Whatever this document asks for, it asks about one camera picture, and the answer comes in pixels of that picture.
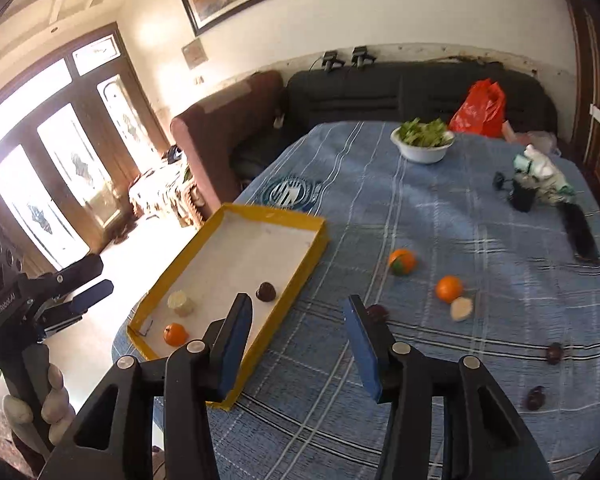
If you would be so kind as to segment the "beige cylindrical cake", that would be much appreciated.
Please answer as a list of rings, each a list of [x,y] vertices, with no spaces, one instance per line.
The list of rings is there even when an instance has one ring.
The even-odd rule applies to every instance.
[[[451,302],[450,315],[454,322],[462,322],[474,313],[474,302],[467,297],[458,297]]]

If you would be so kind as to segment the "plain orange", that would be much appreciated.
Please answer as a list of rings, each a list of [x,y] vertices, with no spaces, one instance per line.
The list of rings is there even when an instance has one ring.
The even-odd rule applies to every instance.
[[[463,281],[454,275],[445,275],[437,282],[436,296],[446,304],[452,304],[453,301],[463,296]]]

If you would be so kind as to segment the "dark purple plum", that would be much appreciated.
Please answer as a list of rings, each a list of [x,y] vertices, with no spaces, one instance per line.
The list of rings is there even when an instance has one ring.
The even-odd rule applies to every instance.
[[[366,312],[374,323],[385,323],[389,315],[387,309],[381,304],[372,304]]]

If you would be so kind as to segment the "beige cake in tray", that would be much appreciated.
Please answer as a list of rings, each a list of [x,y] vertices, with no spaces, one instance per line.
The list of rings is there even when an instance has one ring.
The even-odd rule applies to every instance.
[[[181,289],[171,292],[168,300],[166,300],[166,304],[170,311],[180,318],[186,318],[186,316],[189,316],[195,309],[195,303],[192,298]]]

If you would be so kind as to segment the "orange in tray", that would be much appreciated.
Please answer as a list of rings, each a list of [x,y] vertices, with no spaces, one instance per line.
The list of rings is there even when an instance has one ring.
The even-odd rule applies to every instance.
[[[164,342],[173,348],[181,347],[188,341],[189,333],[186,328],[180,323],[168,324],[163,329],[163,340]]]

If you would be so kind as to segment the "glass double door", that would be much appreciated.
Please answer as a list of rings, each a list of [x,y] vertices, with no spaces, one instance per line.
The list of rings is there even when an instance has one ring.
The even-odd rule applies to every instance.
[[[0,89],[0,225],[33,274],[101,252],[130,187],[168,149],[117,24],[73,39]]]

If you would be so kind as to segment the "low side table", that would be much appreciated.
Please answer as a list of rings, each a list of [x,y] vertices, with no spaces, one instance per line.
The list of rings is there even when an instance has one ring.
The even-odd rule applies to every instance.
[[[206,202],[185,156],[173,164],[163,160],[139,176],[129,188],[129,200],[136,218],[172,214],[183,228],[204,224]]]

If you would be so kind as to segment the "dark plum in tray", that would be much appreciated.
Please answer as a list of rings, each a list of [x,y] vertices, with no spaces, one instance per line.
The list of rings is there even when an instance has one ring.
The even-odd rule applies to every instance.
[[[256,296],[262,302],[272,302],[276,299],[277,292],[272,283],[262,282],[256,291]]]

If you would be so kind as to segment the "yellow cardboard tray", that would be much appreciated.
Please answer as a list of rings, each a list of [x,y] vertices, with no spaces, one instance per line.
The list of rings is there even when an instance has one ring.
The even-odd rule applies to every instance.
[[[327,243],[327,222],[322,217],[260,205],[224,204],[143,296],[126,334],[143,358],[166,358],[174,351],[162,336],[168,324],[180,323],[190,338],[200,339],[212,322],[226,317],[237,294],[247,294],[252,301],[252,323],[234,388],[225,400],[208,403],[228,411]],[[262,282],[274,285],[274,301],[257,298]],[[171,312],[166,304],[170,293],[179,289],[195,303],[186,318]]]

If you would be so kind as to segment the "blue plaid tablecloth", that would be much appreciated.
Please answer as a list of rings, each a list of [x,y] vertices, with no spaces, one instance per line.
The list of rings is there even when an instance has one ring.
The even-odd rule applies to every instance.
[[[600,264],[574,258],[558,211],[520,212],[494,190],[515,145],[459,136],[445,158],[407,162],[388,122],[313,128],[240,196],[304,179],[329,243],[306,286],[229,411],[210,412],[224,479],[370,479],[389,410],[358,377],[343,326],[347,296],[381,304],[390,330],[433,358],[473,354],[520,409],[558,479],[580,476],[600,449]],[[577,166],[559,168],[576,192],[600,251],[600,207]],[[412,273],[388,269],[396,249],[414,252]],[[454,322],[437,282],[454,275],[474,313]],[[562,362],[545,349],[559,342]],[[536,386],[546,402],[528,411]]]

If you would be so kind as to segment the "orange with green leaf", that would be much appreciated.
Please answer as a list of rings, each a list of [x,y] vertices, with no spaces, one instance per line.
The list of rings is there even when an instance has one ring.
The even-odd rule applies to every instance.
[[[408,275],[412,273],[417,264],[414,252],[406,248],[394,250],[388,258],[388,269],[397,276]]]

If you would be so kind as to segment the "black smartphone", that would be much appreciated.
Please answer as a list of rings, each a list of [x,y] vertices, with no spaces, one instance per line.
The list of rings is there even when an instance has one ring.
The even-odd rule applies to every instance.
[[[582,208],[577,204],[560,202],[557,209],[576,259],[598,266],[600,252]]]

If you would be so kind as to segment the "black cup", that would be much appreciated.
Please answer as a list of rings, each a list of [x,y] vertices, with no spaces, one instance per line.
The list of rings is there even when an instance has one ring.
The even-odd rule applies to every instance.
[[[510,180],[510,191],[507,196],[509,205],[516,211],[529,212],[534,204],[538,187],[528,177],[513,177]]]

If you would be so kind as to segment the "small black charger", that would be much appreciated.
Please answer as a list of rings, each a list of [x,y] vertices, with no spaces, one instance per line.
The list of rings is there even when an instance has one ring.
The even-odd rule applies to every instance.
[[[492,185],[497,191],[501,191],[504,188],[506,177],[501,172],[497,171],[494,174]]]

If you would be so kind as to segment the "green lettuce leaves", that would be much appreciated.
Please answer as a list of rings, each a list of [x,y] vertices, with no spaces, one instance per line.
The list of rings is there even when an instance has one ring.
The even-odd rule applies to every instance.
[[[451,143],[448,126],[440,118],[432,122],[422,122],[419,118],[404,122],[398,128],[398,138],[415,148],[442,148]]]

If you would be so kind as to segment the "red plastic bag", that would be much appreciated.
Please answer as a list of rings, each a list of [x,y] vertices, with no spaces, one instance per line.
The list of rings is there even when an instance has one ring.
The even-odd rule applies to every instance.
[[[506,95],[491,79],[476,81],[462,106],[452,117],[452,132],[472,133],[498,139],[505,122]]]

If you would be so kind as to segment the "black tracker on sofa left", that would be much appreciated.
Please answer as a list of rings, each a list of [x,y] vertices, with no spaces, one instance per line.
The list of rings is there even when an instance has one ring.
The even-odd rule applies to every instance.
[[[337,50],[325,51],[321,57],[322,70],[326,73],[330,73],[337,68],[345,66],[344,62],[340,57]]]

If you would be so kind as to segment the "black tracker on sofa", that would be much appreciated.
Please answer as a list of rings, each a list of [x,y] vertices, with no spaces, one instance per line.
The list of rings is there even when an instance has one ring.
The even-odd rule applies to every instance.
[[[321,57],[322,70],[326,73],[330,73],[337,68],[345,66],[344,62],[340,57],[337,50],[325,51]]]
[[[366,46],[354,47],[352,50],[351,63],[359,70],[366,65],[374,64],[376,60],[376,56],[372,55]]]

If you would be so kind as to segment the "black sofa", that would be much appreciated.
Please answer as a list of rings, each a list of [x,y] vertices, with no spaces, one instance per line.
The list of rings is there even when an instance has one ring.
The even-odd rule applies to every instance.
[[[380,63],[364,68],[304,70],[292,76],[274,112],[280,128],[265,128],[230,154],[239,180],[257,177],[313,127],[343,120],[405,122],[440,118],[449,122],[472,84],[489,78],[506,95],[505,119],[517,132],[557,131],[556,107],[539,82],[499,62],[468,58],[443,62]]]

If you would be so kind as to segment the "black tracker on sofa right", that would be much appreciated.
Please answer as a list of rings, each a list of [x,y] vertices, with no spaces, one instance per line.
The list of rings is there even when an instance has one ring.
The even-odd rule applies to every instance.
[[[376,60],[376,56],[372,55],[366,46],[354,47],[352,50],[351,63],[359,70],[366,65],[374,64]]]

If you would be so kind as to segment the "small wall plaque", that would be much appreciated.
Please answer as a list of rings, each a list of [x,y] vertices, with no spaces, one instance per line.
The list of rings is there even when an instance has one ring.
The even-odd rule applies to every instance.
[[[208,61],[208,56],[199,38],[182,47],[182,55],[189,70],[194,70]]]

